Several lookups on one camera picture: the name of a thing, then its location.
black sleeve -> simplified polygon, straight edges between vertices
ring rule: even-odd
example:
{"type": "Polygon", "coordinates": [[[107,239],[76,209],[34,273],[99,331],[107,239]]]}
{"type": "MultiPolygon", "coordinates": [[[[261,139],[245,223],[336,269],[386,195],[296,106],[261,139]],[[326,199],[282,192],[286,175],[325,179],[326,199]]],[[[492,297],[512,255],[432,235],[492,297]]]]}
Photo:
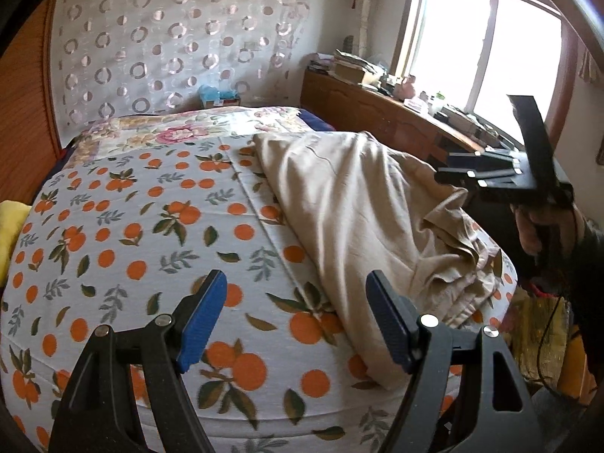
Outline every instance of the black sleeve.
{"type": "Polygon", "coordinates": [[[571,256],[570,303],[581,330],[587,365],[596,377],[604,378],[604,233],[585,223],[585,237],[571,256]]]}

beige blanket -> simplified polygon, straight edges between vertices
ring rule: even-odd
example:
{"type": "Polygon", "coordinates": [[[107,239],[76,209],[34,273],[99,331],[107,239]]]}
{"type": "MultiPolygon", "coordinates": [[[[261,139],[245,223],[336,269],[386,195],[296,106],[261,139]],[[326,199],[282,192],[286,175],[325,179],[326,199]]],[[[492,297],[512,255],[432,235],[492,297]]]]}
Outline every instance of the beige blanket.
{"type": "Polygon", "coordinates": [[[420,313],[452,326],[466,320],[496,289],[498,255],[476,239],[461,209],[467,191],[437,184],[427,163],[368,133],[269,133],[254,142],[368,374],[386,388],[405,384],[367,303],[365,279],[381,269],[420,313]]]}

orange print bed sheet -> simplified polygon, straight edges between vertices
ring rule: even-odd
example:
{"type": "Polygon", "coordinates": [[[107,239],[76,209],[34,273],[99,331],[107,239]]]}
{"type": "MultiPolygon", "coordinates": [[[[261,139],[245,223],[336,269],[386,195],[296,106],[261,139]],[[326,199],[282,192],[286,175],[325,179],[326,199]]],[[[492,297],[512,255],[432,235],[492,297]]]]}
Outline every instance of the orange print bed sheet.
{"type": "MultiPolygon", "coordinates": [[[[231,136],[141,149],[45,184],[14,251],[0,320],[5,401],[40,449],[93,329],[142,327],[220,269],[225,308],[201,362],[183,375],[216,451],[377,451],[404,390],[367,376],[251,144],[231,136]]],[[[516,281],[503,260],[501,289],[468,326],[502,320],[516,281]]],[[[443,407],[458,374],[453,367],[443,407]]],[[[132,381],[147,443],[163,451],[134,367],[132,381]]]]}

yellow pillow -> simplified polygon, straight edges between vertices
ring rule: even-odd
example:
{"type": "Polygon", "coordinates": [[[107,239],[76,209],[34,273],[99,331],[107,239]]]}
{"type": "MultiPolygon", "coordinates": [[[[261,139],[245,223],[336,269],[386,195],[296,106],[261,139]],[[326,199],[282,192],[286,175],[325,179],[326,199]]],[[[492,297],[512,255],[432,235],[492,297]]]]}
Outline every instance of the yellow pillow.
{"type": "Polygon", "coordinates": [[[0,203],[0,287],[6,284],[10,258],[30,209],[17,201],[0,203]]]}

black cable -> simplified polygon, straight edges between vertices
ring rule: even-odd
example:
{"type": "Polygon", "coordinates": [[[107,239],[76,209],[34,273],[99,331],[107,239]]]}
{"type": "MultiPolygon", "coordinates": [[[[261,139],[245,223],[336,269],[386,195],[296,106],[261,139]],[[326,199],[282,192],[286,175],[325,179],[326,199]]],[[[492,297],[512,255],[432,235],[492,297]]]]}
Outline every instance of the black cable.
{"type": "MultiPolygon", "coordinates": [[[[577,214],[575,213],[574,208],[573,208],[573,222],[575,224],[575,239],[574,239],[574,243],[573,243],[573,249],[574,249],[575,246],[577,245],[577,238],[579,236],[579,225],[577,222],[577,214]]],[[[551,393],[554,397],[556,397],[558,399],[566,399],[566,400],[574,401],[577,405],[587,408],[586,405],[579,404],[578,399],[573,399],[572,397],[569,397],[569,396],[565,395],[564,393],[560,393],[557,390],[554,390],[551,386],[549,386],[549,384],[545,380],[545,377],[543,376],[543,372],[541,371],[541,350],[543,348],[543,344],[545,343],[545,336],[547,334],[547,331],[550,329],[550,326],[552,325],[552,321],[554,320],[554,315],[556,314],[556,311],[558,310],[558,306],[560,305],[561,299],[562,299],[562,297],[558,296],[558,300],[557,300],[556,304],[554,305],[554,309],[552,310],[552,313],[545,325],[545,330],[543,331],[543,335],[541,336],[541,340],[539,342],[539,347],[537,348],[537,374],[539,375],[539,380],[541,381],[541,384],[543,385],[543,387],[549,393],[551,393]]]]}

